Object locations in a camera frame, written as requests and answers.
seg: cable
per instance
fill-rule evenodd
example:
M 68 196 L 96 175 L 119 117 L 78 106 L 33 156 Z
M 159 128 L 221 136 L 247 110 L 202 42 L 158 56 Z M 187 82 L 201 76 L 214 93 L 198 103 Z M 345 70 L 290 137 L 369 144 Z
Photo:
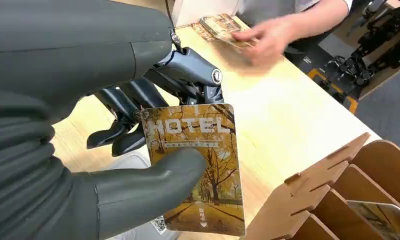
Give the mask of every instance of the cable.
M 169 17 L 170 23 L 172 24 L 172 27 L 175 30 L 174 21 L 172 21 L 171 10 L 169 9 L 169 0 L 164 0 L 164 2 L 166 3 L 167 16 Z

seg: qr code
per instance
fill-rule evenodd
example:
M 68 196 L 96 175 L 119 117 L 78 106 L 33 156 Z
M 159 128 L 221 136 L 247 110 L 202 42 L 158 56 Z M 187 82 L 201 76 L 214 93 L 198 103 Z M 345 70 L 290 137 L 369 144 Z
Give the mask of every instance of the qr code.
M 165 219 L 163 216 L 159 216 L 158 218 L 151 220 L 150 223 L 153 224 L 160 235 L 166 232 Z

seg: person's arm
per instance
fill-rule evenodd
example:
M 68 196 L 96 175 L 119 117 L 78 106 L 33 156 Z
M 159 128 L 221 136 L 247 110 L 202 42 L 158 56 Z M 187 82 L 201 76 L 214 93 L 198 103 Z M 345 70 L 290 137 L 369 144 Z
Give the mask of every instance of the person's arm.
M 309 10 L 288 16 L 295 28 L 293 38 L 322 34 L 341 23 L 348 13 L 349 5 L 345 0 L 321 0 Z
M 349 12 L 348 3 L 351 0 L 321 0 L 309 10 L 269 19 L 233 37 L 240 41 L 258 38 L 259 43 L 245 54 L 253 64 L 269 62 L 289 43 L 324 33 L 341 23 Z

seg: robotic arm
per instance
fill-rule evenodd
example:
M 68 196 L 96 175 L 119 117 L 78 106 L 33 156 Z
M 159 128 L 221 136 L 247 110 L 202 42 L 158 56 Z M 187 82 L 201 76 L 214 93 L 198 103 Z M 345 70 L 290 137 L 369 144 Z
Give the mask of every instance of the robotic arm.
M 89 94 L 116 114 L 119 135 L 141 107 L 166 104 L 151 82 L 181 104 L 223 101 L 219 70 L 192 49 L 172 52 L 171 26 L 157 10 L 106 0 L 0 0 L 0 240 L 106 239 L 188 196 L 206 168 L 195 149 L 148 169 L 71 173 L 49 143 L 51 124 Z M 129 136 L 118 155 L 140 137 Z

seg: human hand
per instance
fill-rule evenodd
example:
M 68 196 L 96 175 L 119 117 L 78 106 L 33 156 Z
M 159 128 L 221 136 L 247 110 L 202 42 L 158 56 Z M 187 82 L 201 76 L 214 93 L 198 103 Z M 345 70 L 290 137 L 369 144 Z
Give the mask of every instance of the human hand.
M 273 18 L 244 32 L 234 32 L 232 37 L 238 41 L 259 39 L 256 46 L 244 53 L 254 65 L 269 63 L 280 57 L 286 46 L 297 39 L 294 23 L 293 15 Z

